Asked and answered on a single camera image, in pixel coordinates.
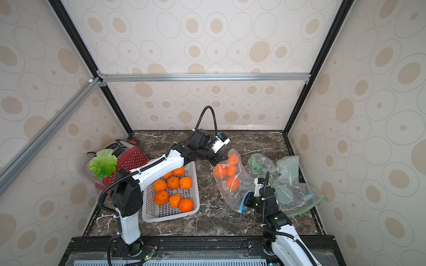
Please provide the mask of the orange taken out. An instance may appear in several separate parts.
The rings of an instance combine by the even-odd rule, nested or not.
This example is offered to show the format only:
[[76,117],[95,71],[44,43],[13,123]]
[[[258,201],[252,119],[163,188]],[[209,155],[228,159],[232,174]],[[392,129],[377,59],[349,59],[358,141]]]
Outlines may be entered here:
[[180,184],[180,188],[182,188],[183,190],[186,190],[192,187],[193,181],[191,177],[182,177],[180,179],[179,184]]
[[154,203],[158,206],[165,205],[169,200],[169,194],[165,190],[157,191],[154,196]]
[[181,200],[181,196],[179,194],[172,195],[169,198],[169,205],[170,205],[170,207],[172,207],[172,208],[179,208],[180,200]]
[[167,179],[169,179],[169,178],[170,178],[170,177],[172,177],[172,176],[173,176],[173,172],[171,171],[171,172],[169,172],[169,173],[165,174],[165,175],[163,176],[163,179],[167,180]]
[[180,178],[175,176],[168,178],[167,186],[170,190],[177,190],[180,187]]
[[185,175],[185,167],[180,167],[180,168],[173,170],[173,175],[176,176],[176,177]]
[[190,198],[183,198],[179,202],[179,210],[182,213],[191,212],[194,209],[194,204],[192,199]]

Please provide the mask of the clear zip-top bag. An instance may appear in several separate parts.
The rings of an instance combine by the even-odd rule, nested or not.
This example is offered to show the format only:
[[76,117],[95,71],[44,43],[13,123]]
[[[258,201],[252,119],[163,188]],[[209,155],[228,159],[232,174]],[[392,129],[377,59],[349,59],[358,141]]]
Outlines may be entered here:
[[223,200],[233,211],[243,213],[247,209],[246,196],[255,190],[255,179],[246,172],[235,149],[230,149],[227,156],[214,167],[213,174]]

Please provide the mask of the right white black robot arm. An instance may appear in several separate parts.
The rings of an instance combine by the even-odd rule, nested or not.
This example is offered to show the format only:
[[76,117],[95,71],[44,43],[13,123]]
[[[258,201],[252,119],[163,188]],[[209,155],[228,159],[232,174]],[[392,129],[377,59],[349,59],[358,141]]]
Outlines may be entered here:
[[265,253],[278,257],[285,266],[319,266],[320,262],[307,248],[288,216],[279,209],[269,179],[269,172],[265,178],[256,178],[254,191],[249,192],[243,201],[245,207],[261,215]]

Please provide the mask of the green-edged zip-top bag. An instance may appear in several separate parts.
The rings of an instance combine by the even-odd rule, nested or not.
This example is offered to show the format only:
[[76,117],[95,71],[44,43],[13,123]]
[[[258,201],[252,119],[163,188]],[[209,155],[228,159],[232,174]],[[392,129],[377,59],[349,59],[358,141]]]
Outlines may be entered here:
[[276,183],[273,188],[280,211],[287,217],[303,215],[326,200],[326,196],[305,183]]

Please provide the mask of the green zip-top bag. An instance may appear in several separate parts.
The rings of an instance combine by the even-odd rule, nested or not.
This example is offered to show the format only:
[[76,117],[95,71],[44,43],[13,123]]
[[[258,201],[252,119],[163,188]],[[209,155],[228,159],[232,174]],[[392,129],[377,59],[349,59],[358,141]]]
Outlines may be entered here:
[[263,154],[253,154],[247,164],[245,170],[253,178],[265,178],[270,173],[268,184],[296,184],[299,182],[299,157],[286,156],[276,162]]

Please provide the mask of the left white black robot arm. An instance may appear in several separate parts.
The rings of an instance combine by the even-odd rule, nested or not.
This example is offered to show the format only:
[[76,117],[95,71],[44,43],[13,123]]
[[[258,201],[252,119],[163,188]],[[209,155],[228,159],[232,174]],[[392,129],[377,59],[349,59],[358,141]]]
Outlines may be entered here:
[[[199,129],[207,110],[213,115],[215,134]],[[114,215],[118,223],[118,235],[125,244],[131,246],[139,240],[139,211],[143,207],[143,191],[164,175],[186,166],[196,160],[206,160],[211,166],[228,159],[220,153],[230,139],[217,130],[215,112],[212,106],[206,106],[191,135],[178,143],[173,143],[167,153],[133,170],[120,170],[119,177],[101,192],[98,206]]]

